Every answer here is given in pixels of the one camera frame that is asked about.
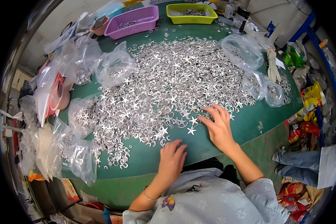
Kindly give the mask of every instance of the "light blue shirt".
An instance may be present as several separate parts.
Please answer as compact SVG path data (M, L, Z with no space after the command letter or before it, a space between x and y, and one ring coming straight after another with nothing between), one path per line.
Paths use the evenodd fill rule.
M160 197L153 210L123 212L123 223L283 224L289 217L273 182L262 178L241 190L219 178L217 168L187 171Z

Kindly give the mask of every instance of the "silver bracelet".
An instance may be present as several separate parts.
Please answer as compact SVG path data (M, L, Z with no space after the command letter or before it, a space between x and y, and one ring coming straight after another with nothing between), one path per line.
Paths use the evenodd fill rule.
M158 200L158 199L151 199L151 198L149 198L149 197L145 194L145 192L144 192L145 189L146 189L146 187L143 188L143 195L145 196L145 198L147 198L148 200L151 200L151 201L157 201L157 200Z

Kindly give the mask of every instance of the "leg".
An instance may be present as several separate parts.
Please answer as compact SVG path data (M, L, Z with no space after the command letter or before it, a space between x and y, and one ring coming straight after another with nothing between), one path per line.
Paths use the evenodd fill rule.
M292 177L297 181L307 184L309 186L318 186L318 174L310 169L279 165L277 167L277 173L280 176Z
M189 170L206 169L206 168L218 168L221 171L223 171L224 166L221 162L219 162L217 158L213 157L194 164L184 166L182 173Z
M226 179L240 186L240 181L237 178L237 170L232 164L226 165L226 167L224 168L224 173L222 173L219 178Z
M284 165L306 168L318 173L320 151L287 152L285 150L278 150L273 159Z

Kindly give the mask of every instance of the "white glove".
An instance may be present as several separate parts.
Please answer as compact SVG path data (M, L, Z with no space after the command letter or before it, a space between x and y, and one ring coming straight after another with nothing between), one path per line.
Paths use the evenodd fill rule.
M280 77L278 68L276 66L276 52L272 48L268 48L267 56L268 56L268 62L269 62L268 78L273 82L276 82L276 80L281 82L281 77Z

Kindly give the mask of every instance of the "shoe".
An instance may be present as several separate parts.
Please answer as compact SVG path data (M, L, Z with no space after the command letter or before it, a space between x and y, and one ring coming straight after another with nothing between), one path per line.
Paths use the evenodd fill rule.
M277 162L279 152L285 150L285 146L279 146L278 150L271 156L271 160Z
M283 168L283 165L279 164L275 169L274 173L278 174L278 172Z

